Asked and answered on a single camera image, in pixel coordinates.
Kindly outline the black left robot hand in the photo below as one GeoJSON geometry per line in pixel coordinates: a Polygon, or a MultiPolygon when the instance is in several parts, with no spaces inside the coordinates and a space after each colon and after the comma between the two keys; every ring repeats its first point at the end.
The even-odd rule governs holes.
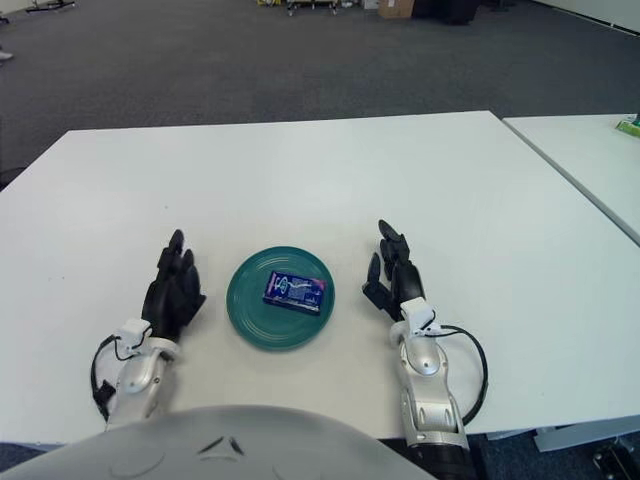
{"type": "Polygon", "coordinates": [[[184,249],[184,234],[176,229],[157,264],[142,306],[141,319],[149,323],[144,336],[178,343],[182,331],[194,319],[206,296],[191,249],[184,249]]]}

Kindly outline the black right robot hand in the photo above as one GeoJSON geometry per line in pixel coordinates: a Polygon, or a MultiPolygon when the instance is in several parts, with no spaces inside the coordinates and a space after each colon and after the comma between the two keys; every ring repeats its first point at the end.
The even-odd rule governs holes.
{"type": "Polygon", "coordinates": [[[394,321],[390,341],[396,345],[412,337],[424,337],[434,322],[435,309],[426,300],[417,267],[403,234],[385,220],[378,221],[382,239],[374,253],[362,286],[365,297],[394,321]]]}

